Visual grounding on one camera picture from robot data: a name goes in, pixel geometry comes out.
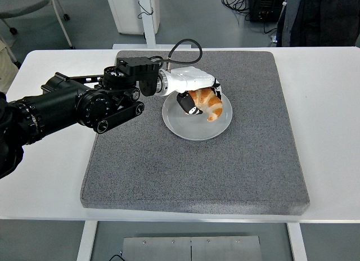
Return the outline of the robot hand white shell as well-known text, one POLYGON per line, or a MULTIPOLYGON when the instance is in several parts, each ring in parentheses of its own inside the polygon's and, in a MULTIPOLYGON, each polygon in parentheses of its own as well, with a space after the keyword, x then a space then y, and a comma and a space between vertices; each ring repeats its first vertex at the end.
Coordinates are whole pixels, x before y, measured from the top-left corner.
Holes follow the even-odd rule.
POLYGON ((222 114, 222 87, 211 74, 189 66, 163 70, 159 76, 163 85, 159 94, 168 96, 175 92, 176 100, 186 114, 206 113, 210 122, 222 114))

